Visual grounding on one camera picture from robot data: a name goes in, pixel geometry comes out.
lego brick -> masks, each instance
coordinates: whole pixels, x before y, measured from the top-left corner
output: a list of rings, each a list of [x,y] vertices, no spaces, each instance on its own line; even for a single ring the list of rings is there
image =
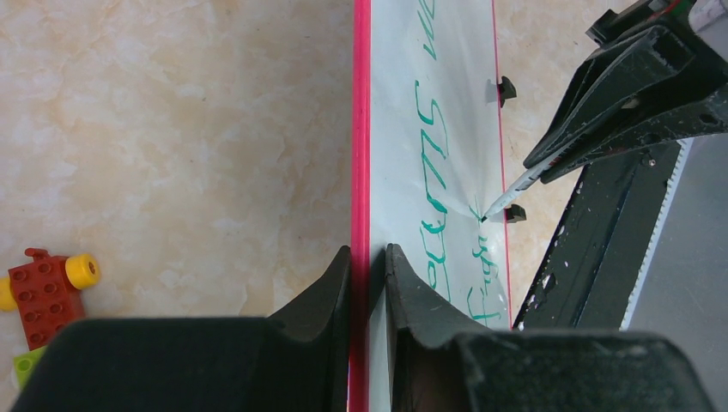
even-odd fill
[[[66,257],[29,251],[33,262],[8,272],[27,345],[33,350],[45,346],[68,323],[84,318],[85,312],[80,291],[65,274]]]
[[[31,350],[25,354],[19,354],[13,358],[15,376],[18,378],[18,385],[21,389],[25,387],[27,380],[30,379],[30,374],[33,373],[33,369],[38,365],[38,361],[40,361],[40,356],[45,351],[46,347],[41,346],[40,348]]]

marble countertop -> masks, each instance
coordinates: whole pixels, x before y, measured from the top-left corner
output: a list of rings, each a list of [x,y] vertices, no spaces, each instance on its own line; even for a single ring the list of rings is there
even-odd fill
[[[507,182],[622,0],[496,1]],[[269,314],[349,242],[351,2],[0,2],[0,262],[93,253],[89,316]],[[576,174],[509,227],[512,307]],[[20,319],[0,314],[0,409]]]

whiteboard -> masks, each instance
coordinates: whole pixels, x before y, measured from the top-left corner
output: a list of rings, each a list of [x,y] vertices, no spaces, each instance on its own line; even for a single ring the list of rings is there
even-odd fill
[[[504,190],[492,3],[372,0],[371,19],[369,256],[401,245],[457,309],[508,329],[505,224],[480,222]],[[372,411],[390,410],[384,299],[369,322]]]

gray surface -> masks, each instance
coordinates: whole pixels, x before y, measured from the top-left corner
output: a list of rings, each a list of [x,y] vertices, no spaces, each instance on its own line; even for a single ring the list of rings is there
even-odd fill
[[[728,136],[695,139],[629,325],[667,336],[728,410]]]

pen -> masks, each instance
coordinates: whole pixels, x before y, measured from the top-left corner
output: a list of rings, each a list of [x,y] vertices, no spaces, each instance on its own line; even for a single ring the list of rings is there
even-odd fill
[[[559,159],[559,156],[566,151],[568,146],[554,152],[551,156],[543,159],[534,167],[526,170],[512,185],[508,186],[508,190],[500,195],[495,202],[485,211],[481,221],[486,221],[489,217],[501,212],[510,202],[516,200],[526,189],[531,187],[543,172],[549,170]]]

